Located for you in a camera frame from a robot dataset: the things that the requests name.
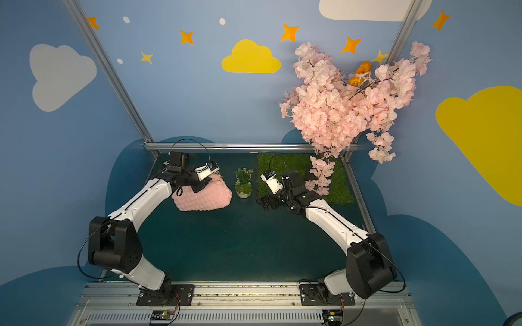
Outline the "pink knitted bag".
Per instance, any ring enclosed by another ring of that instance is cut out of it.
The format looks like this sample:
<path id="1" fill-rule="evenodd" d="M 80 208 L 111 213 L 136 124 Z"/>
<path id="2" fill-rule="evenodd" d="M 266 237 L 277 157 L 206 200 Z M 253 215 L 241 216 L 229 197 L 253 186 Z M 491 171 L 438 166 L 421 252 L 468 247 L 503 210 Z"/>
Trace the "pink knitted bag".
<path id="1" fill-rule="evenodd" d="M 228 206 L 232 200 L 232 191 L 220 175 L 210 176 L 210 182 L 201 191 L 194 193 L 192 188 L 182 188 L 182 195 L 173 194 L 176 207 L 180 211 L 213 211 Z"/>

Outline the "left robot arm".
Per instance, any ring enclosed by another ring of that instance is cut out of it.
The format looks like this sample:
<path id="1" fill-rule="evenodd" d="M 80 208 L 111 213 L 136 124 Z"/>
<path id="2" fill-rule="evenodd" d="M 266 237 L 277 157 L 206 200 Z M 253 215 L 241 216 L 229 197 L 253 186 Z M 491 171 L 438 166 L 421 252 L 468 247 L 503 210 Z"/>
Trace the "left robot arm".
<path id="1" fill-rule="evenodd" d="M 188 168 L 186 153 L 170 152 L 164 168 L 151 176 L 145 186 L 108 217 L 95 217 L 89 224 L 88 261 L 138 285 L 138 306 L 175 306 L 170 278 L 144 256 L 138 231 L 144 221 L 172 194 L 182 195 L 184 187 L 195 193 L 203 190 L 219 166 L 210 160 L 202 167 Z"/>

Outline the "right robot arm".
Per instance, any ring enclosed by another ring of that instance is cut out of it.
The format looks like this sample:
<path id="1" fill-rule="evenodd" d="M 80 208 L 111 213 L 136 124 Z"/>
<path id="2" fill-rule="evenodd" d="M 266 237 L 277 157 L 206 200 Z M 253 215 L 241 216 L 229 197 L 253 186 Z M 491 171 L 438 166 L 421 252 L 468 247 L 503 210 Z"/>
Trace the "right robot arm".
<path id="1" fill-rule="evenodd" d="M 260 176 L 269 193 L 258 200 L 265 211 L 286 206 L 320 227 L 342 249 L 346 268 L 330 273 L 319 284 L 331 295 L 353 292 L 368 299 L 393 282 L 398 274 L 386 238 L 369 233 L 346 220 L 317 192 L 308 190 L 297 171 L 274 171 Z"/>

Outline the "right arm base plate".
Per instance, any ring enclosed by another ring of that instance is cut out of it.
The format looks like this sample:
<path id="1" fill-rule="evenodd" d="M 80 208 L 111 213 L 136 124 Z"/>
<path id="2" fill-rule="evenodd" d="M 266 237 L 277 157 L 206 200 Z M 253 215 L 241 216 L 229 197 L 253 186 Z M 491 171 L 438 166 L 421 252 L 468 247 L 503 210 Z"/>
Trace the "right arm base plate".
<path id="1" fill-rule="evenodd" d="M 298 284 L 302 306 L 354 306 L 352 293 L 331 294 L 324 285 L 301 282 Z"/>

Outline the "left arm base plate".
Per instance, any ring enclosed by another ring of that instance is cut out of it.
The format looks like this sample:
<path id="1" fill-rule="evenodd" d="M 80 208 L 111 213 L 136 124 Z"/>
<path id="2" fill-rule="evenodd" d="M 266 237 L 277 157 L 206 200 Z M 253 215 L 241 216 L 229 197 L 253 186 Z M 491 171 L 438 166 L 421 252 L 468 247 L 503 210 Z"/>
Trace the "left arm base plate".
<path id="1" fill-rule="evenodd" d="M 190 306 L 194 296 L 194 285 L 171 284 L 167 289 L 152 291 L 141 289 L 137 306 Z"/>

